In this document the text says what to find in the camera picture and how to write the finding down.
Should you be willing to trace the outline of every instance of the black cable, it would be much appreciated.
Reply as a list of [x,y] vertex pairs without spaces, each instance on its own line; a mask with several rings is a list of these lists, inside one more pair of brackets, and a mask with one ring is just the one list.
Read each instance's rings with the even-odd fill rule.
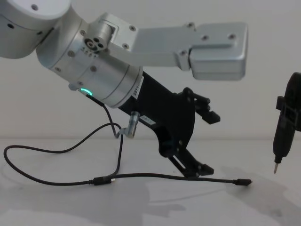
[[[165,175],[165,174],[155,174],[155,173],[132,173],[132,174],[120,174],[117,175],[120,169],[120,162],[121,162],[121,154],[122,154],[122,146],[123,146],[123,135],[120,136],[119,133],[116,133],[115,126],[121,129],[121,127],[117,124],[114,123],[112,120],[112,117],[110,115],[109,110],[104,106],[103,104],[101,105],[109,118],[110,123],[104,124],[97,129],[95,129],[93,132],[91,132],[88,136],[86,136],[84,139],[82,139],[80,142],[78,142],[76,145],[74,145],[71,148],[68,148],[66,150],[62,151],[50,151],[46,149],[40,149],[36,147],[30,147],[30,146],[24,146],[24,145],[11,145],[8,146],[4,149],[3,155],[4,159],[8,163],[10,167],[12,167],[15,171],[23,175],[24,177],[36,181],[41,184],[45,185],[50,185],[50,186],[78,186],[78,185],[104,185],[104,184],[110,184],[112,182],[112,179],[117,179],[117,178],[136,178],[136,177],[151,177],[151,178],[163,178],[163,179],[171,179],[171,180],[182,180],[182,181],[209,181],[209,182],[218,182],[218,183],[230,183],[230,184],[235,184],[239,186],[248,186],[249,184],[252,183],[251,180],[249,179],[237,179],[237,180],[225,180],[225,179],[213,179],[213,178],[185,178],[185,177],[178,177],[178,176],[172,176],[172,175]],[[57,183],[57,182],[49,182],[45,180],[40,180],[37,179],[22,170],[20,170],[18,167],[16,167],[8,158],[7,152],[9,149],[12,148],[22,148],[22,149],[28,149],[28,150],[34,150],[38,152],[45,152],[45,153],[55,153],[55,154],[61,154],[61,153],[66,153],[69,151],[72,151],[76,147],[80,146],[82,143],[84,143],[87,139],[89,139],[93,134],[98,132],[99,130],[107,127],[107,126],[112,126],[113,134],[115,138],[118,138],[120,136],[120,146],[119,146],[119,155],[118,155],[118,161],[117,161],[117,167],[116,170],[105,177],[99,177],[99,178],[94,178],[93,180],[87,180],[87,181],[80,181],[80,182],[71,182],[71,183]]]

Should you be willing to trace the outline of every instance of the green led light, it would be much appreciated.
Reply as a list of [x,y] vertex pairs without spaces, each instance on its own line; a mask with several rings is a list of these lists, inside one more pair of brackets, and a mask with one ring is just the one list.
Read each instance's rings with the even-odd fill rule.
[[85,92],[85,93],[89,94],[90,96],[93,96],[93,93],[88,89],[81,88],[80,91]]

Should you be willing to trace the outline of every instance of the white wall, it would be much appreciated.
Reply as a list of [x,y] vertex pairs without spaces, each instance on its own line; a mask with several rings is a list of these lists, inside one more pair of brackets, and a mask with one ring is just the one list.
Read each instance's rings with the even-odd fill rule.
[[[194,138],[272,138],[283,95],[293,72],[301,71],[301,1],[298,0],[74,0],[88,22],[111,12],[139,27],[177,26],[194,21],[244,21],[250,27],[246,77],[239,82],[196,81],[177,68],[145,68],[173,92],[190,87],[210,97],[222,121],[197,120]],[[104,111],[67,82],[43,69],[35,54],[0,58],[0,137],[82,137],[107,122]],[[128,117],[112,110],[126,125]],[[99,134],[111,135],[110,130]],[[138,137],[154,137],[143,125]]]

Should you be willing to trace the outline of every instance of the white table surface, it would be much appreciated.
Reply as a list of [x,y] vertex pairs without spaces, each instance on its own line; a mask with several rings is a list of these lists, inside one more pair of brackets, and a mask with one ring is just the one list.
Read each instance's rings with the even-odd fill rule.
[[[76,140],[0,140],[63,149]],[[118,141],[89,140],[55,155],[13,150],[13,162],[38,178],[74,182],[111,173]],[[272,141],[192,141],[188,149],[215,178],[251,178],[246,188],[210,182],[125,178],[105,186],[52,187],[13,171],[0,157],[1,226],[301,226],[301,142],[273,174]],[[180,175],[157,141],[126,141],[121,173]]]

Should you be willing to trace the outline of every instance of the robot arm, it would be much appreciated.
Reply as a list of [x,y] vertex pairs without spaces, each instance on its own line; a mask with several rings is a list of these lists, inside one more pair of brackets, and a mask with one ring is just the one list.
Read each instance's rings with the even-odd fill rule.
[[71,90],[129,114],[121,134],[133,138],[141,122],[156,133],[160,154],[185,177],[213,174],[186,149],[196,113],[209,124],[220,120],[210,111],[210,100],[189,88],[170,92],[143,66],[192,69],[196,79],[241,79],[244,23],[138,29],[110,14],[88,24],[70,0],[35,0],[34,5],[0,0],[0,57],[22,58],[35,49],[40,63],[67,80]]

